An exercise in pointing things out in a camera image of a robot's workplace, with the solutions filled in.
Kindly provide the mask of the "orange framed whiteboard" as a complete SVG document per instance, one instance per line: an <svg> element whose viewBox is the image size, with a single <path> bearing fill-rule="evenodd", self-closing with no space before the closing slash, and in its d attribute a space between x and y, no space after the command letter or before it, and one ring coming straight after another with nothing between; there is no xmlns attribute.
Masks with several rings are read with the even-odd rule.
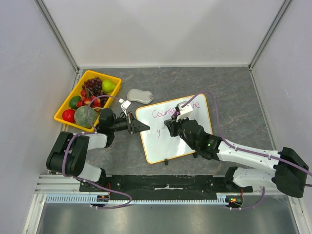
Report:
<svg viewBox="0 0 312 234"><path fill-rule="evenodd" d="M174 114L175 107L190 99L191 96L172 99L136 110L136 119L150 127L150 130L140 133L148 163L159 163L165 159L173 159L194 152L179 136L171 137L168 128L164 125L164 121ZM190 105L193 107L193 112L189 119L195 119L199 125L203 126L205 132L211 134L213 131L205 95L198 95Z"/></svg>

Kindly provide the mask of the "purple capped white marker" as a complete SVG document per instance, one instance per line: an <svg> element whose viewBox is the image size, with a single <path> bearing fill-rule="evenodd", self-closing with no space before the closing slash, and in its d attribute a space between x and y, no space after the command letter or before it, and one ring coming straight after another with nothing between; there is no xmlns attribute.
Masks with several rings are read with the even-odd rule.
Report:
<svg viewBox="0 0 312 234"><path fill-rule="evenodd" d="M169 117L169 119L172 119L173 116L178 116L179 115L179 112L177 110L174 111L174 113ZM161 127L162 129L165 129L167 128L164 123L163 123L163 126Z"/></svg>

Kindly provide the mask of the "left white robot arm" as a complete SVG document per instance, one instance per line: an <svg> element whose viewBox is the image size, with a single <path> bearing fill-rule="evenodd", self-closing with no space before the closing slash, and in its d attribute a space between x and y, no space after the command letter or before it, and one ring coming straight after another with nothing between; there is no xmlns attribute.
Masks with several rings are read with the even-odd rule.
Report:
<svg viewBox="0 0 312 234"><path fill-rule="evenodd" d="M90 186L101 192L107 186L107 180L103 177L105 171L86 162L87 152L109 147L115 138L115 132L128 131L134 134L148 131L150 127L137 120L130 112L116 117L107 108L100 112L96 128L96 133L61 132L47 158L46 167L64 176L89 180Z"/></svg>

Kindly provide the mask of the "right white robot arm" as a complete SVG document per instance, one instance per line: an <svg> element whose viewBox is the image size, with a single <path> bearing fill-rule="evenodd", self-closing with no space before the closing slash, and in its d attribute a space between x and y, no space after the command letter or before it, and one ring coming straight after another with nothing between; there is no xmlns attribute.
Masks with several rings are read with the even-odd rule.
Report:
<svg viewBox="0 0 312 234"><path fill-rule="evenodd" d="M295 150L267 151L244 147L205 132L196 120L169 119L164 121L171 137L180 137L197 155L207 160L227 161L245 165L232 167L223 179L229 192L239 187L267 187L285 195L302 198L309 167Z"/></svg>

